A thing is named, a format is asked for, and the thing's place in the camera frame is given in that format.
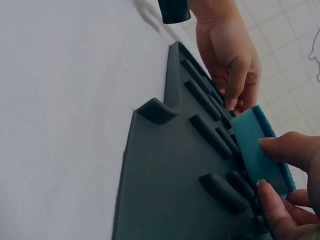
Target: fingernail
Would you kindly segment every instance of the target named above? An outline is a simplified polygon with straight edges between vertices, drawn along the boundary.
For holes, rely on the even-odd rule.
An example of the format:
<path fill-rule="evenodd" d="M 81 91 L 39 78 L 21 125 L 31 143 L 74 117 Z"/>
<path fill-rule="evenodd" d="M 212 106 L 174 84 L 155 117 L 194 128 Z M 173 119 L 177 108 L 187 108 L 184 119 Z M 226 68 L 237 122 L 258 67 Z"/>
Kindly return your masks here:
<path fill-rule="evenodd" d="M 266 183 L 267 181 L 265 179 L 260 179 L 256 182 L 256 186 L 258 187 L 260 184 Z"/>
<path fill-rule="evenodd" d="M 233 109 L 235 109 L 235 106 L 237 104 L 238 99 L 228 99 L 226 100 L 226 109 L 228 111 L 232 111 Z"/>
<path fill-rule="evenodd" d="M 266 144 L 269 144 L 273 139 L 275 139 L 274 137 L 264 137 L 264 138 L 260 138 L 258 140 L 258 142 L 261 144 L 261 145 L 266 145 Z"/>

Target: wrist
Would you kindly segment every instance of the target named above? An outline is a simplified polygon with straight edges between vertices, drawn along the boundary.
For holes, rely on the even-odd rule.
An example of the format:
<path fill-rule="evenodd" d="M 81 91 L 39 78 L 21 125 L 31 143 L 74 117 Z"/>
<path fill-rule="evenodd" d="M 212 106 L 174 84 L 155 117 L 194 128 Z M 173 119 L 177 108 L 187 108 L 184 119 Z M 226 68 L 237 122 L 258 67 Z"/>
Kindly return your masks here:
<path fill-rule="evenodd" d="M 240 15 L 234 0 L 189 0 L 189 6 L 199 23 L 234 19 Z"/>

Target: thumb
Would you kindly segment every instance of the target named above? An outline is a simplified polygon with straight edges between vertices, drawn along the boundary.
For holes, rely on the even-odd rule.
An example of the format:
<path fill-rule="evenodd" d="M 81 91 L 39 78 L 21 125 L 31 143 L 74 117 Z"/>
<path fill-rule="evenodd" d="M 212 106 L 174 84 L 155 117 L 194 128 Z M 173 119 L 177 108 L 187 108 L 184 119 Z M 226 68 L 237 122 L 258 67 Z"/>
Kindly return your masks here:
<path fill-rule="evenodd" d="M 240 94 L 244 90 L 250 62 L 243 58 L 235 58 L 229 67 L 229 79 L 225 87 L 225 107 L 228 111 L 233 110 L 237 104 Z"/>
<path fill-rule="evenodd" d="M 259 140 L 262 151 L 277 162 L 293 165 L 308 173 L 316 154 L 320 154 L 320 137 L 288 132 L 280 137 Z"/>

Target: tile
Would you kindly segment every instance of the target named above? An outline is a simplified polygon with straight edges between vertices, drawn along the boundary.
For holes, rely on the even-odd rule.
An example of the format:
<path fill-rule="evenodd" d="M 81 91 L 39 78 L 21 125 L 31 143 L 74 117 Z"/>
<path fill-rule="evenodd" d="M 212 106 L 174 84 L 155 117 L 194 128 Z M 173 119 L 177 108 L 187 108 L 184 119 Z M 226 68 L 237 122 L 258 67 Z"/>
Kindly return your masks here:
<path fill-rule="evenodd" d="M 312 52 L 312 46 L 314 44 L 317 32 L 318 29 L 316 28 L 298 39 L 303 57 L 309 57 L 310 53 Z"/>
<path fill-rule="evenodd" d="M 320 97 L 310 80 L 294 89 L 292 96 L 302 113 L 320 103 Z"/>
<path fill-rule="evenodd" d="M 255 23 L 254 19 L 252 18 L 252 16 L 250 15 L 246 6 L 243 4 L 243 2 L 241 0 L 236 0 L 235 3 L 238 7 L 238 10 L 239 10 L 240 15 L 245 23 L 246 28 L 247 29 L 254 28 L 256 26 L 256 23 Z"/>
<path fill-rule="evenodd" d="M 189 27 L 185 29 L 188 36 L 191 38 L 191 40 L 194 43 L 197 43 L 197 37 L 196 37 L 196 24 L 192 24 Z"/>
<path fill-rule="evenodd" d="M 265 98 L 264 94 L 263 94 L 261 91 L 259 91 L 259 93 L 258 93 L 258 99 L 257 99 L 256 103 L 257 103 L 261 108 L 264 107 L 264 106 L 266 106 L 266 105 L 268 105 L 268 103 L 267 103 L 267 101 L 266 101 L 266 98 Z"/>
<path fill-rule="evenodd" d="M 316 25 L 320 27 L 320 4 L 318 0 L 308 0 L 307 3 L 309 4 Z"/>
<path fill-rule="evenodd" d="M 317 27 L 307 2 L 290 9 L 286 15 L 297 38 Z"/>
<path fill-rule="evenodd" d="M 262 82 L 260 89 L 268 103 L 272 103 L 289 91 L 281 74 Z"/>
<path fill-rule="evenodd" d="M 278 51 L 274 52 L 274 56 L 279 64 L 281 70 L 296 64 L 302 59 L 301 51 L 297 41 L 294 41 Z"/>
<path fill-rule="evenodd" d="M 298 87 L 309 79 L 304 61 L 300 61 L 290 66 L 288 69 L 283 71 L 283 76 L 290 90 Z"/>
<path fill-rule="evenodd" d="M 261 34 L 259 28 L 256 27 L 250 30 L 249 35 L 260 58 L 270 54 L 268 44 Z"/>
<path fill-rule="evenodd" d="M 299 108 L 290 93 L 271 104 L 270 108 L 280 125 L 301 115 Z"/>
<path fill-rule="evenodd" d="M 273 55 L 268 55 L 260 59 L 261 81 L 267 80 L 280 72 L 277 61 Z"/>
<path fill-rule="evenodd" d="M 312 85 L 313 85 L 315 91 L 320 96 L 320 82 L 317 80 L 317 77 L 314 77 L 311 82 L 312 82 Z"/>
<path fill-rule="evenodd" d="M 295 40 L 294 33 L 283 14 L 261 24 L 259 28 L 273 51 Z"/>
<path fill-rule="evenodd" d="M 303 117 L 315 133 L 320 131 L 320 105 L 315 105 L 303 113 Z"/>
<path fill-rule="evenodd" d="M 316 77 L 319 73 L 319 64 L 315 60 L 309 60 L 308 57 L 304 60 L 304 63 L 310 78 Z"/>
<path fill-rule="evenodd" d="M 283 133 L 295 131 L 301 134 L 313 136 L 315 133 L 305 121 L 304 116 L 298 116 L 280 126 Z"/>
<path fill-rule="evenodd" d="M 261 24 L 282 12 L 278 0 L 243 0 L 243 3 L 257 24 Z"/>
<path fill-rule="evenodd" d="M 294 6 L 297 6 L 298 4 L 301 4 L 305 2 L 306 0 L 280 0 L 280 4 L 283 8 L 283 10 L 291 9 Z"/>

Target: scouring pad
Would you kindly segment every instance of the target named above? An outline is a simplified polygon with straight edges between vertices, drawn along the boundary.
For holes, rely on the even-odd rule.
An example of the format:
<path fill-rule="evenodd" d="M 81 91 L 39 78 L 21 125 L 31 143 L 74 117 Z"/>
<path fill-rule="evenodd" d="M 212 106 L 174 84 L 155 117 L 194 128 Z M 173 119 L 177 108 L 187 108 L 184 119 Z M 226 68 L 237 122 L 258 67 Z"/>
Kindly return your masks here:
<path fill-rule="evenodd" d="M 283 198 L 294 191 L 296 187 L 288 164 L 270 159 L 261 150 L 259 139 L 276 137 L 262 109 L 254 106 L 230 123 L 252 183 L 265 179 Z"/>

